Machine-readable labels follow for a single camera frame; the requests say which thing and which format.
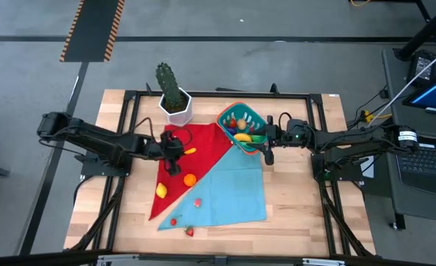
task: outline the wooden table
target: wooden table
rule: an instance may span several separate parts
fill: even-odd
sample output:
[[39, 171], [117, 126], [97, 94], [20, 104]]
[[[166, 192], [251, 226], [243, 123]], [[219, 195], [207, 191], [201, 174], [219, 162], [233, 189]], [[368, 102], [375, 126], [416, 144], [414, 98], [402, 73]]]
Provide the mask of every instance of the wooden table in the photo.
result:
[[[124, 90], [108, 89], [101, 102], [97, 126], [116, 131]], [[346, 123], [338, 95], [322, 95], [327, 128], [345, 130]], [[305, 100], [264, 98], [193, 98], [192, 123], [213, 123], [226, 106], [241, 100], [262, 117], [282, 112], [308, 120]], [[167, 124], [158, 106], [159, 97], [141, 97], [137, 121], [150, 117], [154, 135], [159, 136]], [[316, 124], [318, 110], [313, 107]], [[147, 125], [137, 133], [149, 134]], [[158, 162], [134, 159], [126, 179], [114, 251], [130, 253], [226, 254], [240, 256], [328, 256], [324, 219], [317, 182], [313, 179], [310, 152], [307, 149], [274, 149], [275, 163], [267, 166], [262, 156], [265, 200], [268, 218], [261, 222], [196, 228], [193, 237], [182, 228], [157, 231], [159, 224], [181, 200], [178, 199], [158, 217], [149, 221]], [[78, 191], [77, 202], [65, 240], [72, 247], [95, 221], [100, 209], [105, 177], [93, 177]], [[350, 182], [339, 182], [344, 218], [364, 247], [375, 252], [361, 192]], [[333, 221], [337, 251], [341, 241]], [[106, 246], [109, 220], [103, 227], [101, 248]]]

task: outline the teal basket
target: teal basket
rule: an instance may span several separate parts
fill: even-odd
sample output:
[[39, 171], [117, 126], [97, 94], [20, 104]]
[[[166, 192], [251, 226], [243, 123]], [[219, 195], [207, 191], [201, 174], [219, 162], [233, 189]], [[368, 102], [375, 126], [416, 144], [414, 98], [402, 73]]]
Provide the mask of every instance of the teal basket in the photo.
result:
[[262, 117], [260, 117], [251, 107], [247, 106], [245, 103], [236, 102], [224, 109], [221, 114], [217, 116], [218, 126], [225, 132], [226, 136], [236, 145], [238, 145], [241, 150], [246, 154], [255, 154], [259, 152], [255, 148], [252, 148], [245, 143], [238, 141], [234, 134], [230, 133], [230, 129], [226, 126], [230, 123], [231, 118], [234, 118], [236, 122], [239, 119], [244, 119], [246, 121], [246, 128], [244, 130], [239, 130], [237, 127], [236, 133], [246, 133], [251, 136], [253, 143], [264, 143], [268, 138], [267, 136], [253, 136], [253, 130], [262, 129], [266, 122]]

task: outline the gray floor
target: gray floor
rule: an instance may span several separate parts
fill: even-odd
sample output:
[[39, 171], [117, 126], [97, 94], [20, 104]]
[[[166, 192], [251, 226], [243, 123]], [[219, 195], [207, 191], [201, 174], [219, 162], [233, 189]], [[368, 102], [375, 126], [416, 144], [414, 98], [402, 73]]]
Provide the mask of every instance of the gray floor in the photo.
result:
[[[436, 12], [435, 1], [426, 1]], [[64, 35], [76, 0], [0, 0], [0, 35]], [[411, 36], [424, 21], [414, 4], [346, 0], [126, 1], [119, 35]], [[50, 150], [37, 144], [41, 114], [67, 105], [80, 64], [59, 63], [62, 43], [0, 43], [0, 256], [16, 252]], [[104, 89], [157, 89], [154, 67], [169, 62], [186, 89], [218, 86], [338, 93], [347, 119], [385, 85], [382, 44], [116, 43], [112, 61], [90, 64], [75, 116], [95, 122]], [[368, 108], [380, 105], [377, 99]], [[62, 249], [80, 163], [62, 154], [33, 252]], [[408, 217], [387, 227], [390, 199], [367, 197], [376, 250], [385, 258], [436, 263], [436, 221]]]

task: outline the orange fruit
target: orange fruit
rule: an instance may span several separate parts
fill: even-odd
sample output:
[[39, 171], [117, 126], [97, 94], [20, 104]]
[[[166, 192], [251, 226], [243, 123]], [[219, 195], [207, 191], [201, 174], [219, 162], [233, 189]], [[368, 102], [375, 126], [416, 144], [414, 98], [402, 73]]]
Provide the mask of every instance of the orange fruit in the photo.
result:
[[194, 174], [187, 174], [183, 177], [183, 183], [186, 186], [193, 186], [197, 182], [197, 177]]

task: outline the potted cactus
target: potted cactus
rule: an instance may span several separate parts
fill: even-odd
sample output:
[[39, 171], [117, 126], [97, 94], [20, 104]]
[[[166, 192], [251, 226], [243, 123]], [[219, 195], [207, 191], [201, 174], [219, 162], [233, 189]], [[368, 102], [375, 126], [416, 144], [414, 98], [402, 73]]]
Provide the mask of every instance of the potted cactus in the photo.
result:
[[184, 126], [192, 118], [191, 96], [177, 85], [171, 67], [160, 63], [156, 69], [156, 79], [163, 91], [159, 107], [166, 113], [171, 125]]

